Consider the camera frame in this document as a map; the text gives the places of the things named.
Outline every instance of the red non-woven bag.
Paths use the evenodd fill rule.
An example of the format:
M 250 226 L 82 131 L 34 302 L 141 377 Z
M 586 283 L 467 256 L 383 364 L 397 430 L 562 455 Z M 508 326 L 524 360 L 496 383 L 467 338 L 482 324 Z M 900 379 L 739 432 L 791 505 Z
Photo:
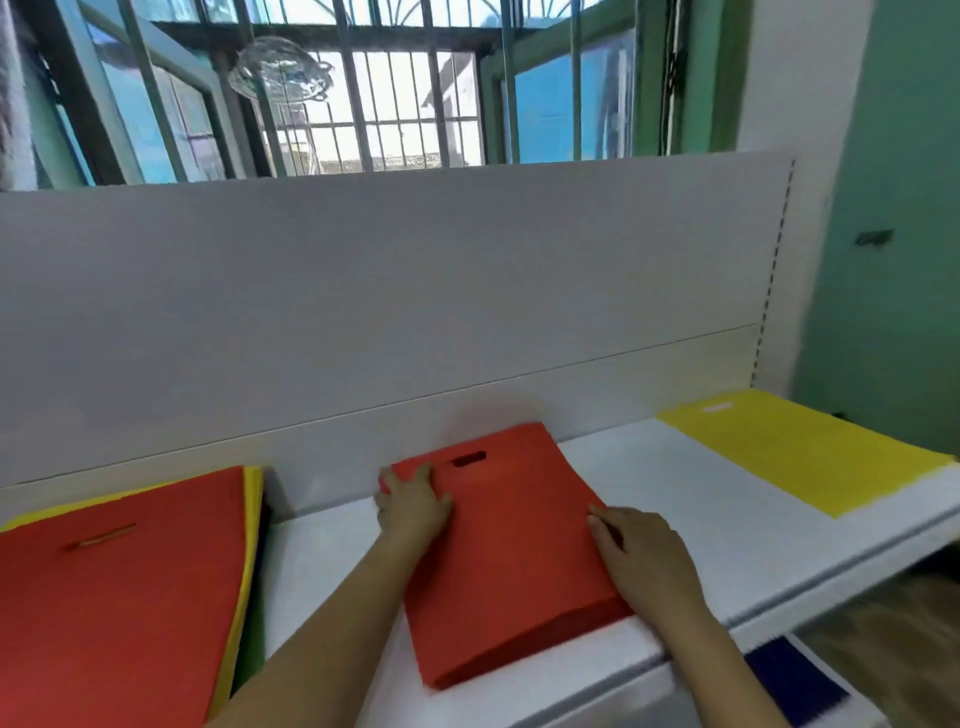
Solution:
M 0 533 L 0 725 L 203 726 L 244 508 L 230 468 Z
M 632 613 L 587 528 L 588 505 L 603 503 L 542 424 L 404 460 L 394 473 L 409 479 L 425 462 L 434 491 L 455 502 L 405 596 L 426 685 L 448 688 Z

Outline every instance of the white table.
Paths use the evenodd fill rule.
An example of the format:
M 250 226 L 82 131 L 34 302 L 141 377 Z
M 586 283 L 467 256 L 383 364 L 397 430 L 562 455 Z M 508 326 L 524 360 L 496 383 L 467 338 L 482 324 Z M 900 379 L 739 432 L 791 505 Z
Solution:
M 960 466 L 833 519 L 658 420 L 561 444 L 611 505 L 658 511 L 683 536 L 714 614 L 749 649 L 869 588 L 960 534 Z M 275 526 L 263 588 L 270 655 L 377 534 L 367 498 Z M 420 681 L 406 621 L 360 724 L 403 728 L 596 725 L 668 694 L 660 645 L 636 618 L 442 692 Z

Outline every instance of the white board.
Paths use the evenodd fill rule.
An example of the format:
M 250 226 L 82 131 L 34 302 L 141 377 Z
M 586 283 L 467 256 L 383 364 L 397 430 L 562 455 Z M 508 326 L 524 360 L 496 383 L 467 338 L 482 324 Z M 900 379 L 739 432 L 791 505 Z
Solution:
M 524 422 L 558 440 L 750 383 L 759 326 L 700 336 L 305 425 L 0 488 L 0 523 L 237 463 L 269 466 L 277 519 L 369 496 L 376 469 Z
M 0 484 L 759 322 L 789 159 L 0 197 Z

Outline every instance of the white wall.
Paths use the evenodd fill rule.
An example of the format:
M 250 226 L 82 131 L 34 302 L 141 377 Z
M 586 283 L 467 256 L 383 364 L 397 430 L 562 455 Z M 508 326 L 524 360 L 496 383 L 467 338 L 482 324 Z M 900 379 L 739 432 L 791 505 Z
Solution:
M 874 0 L 756 0 L 738 150 L 797 157 L 756 386 L 789 396 Z

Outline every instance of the right hand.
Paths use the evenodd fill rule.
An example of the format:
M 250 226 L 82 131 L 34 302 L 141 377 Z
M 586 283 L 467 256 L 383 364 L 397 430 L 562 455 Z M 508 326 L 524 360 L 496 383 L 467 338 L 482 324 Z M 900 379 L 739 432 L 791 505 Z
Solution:
M 613 585 L 662 640 L 712 619 L 683 539 L 662 516 L 590 506 L 587 524 Z M 617 545 L 610 528 L 622 537 Z

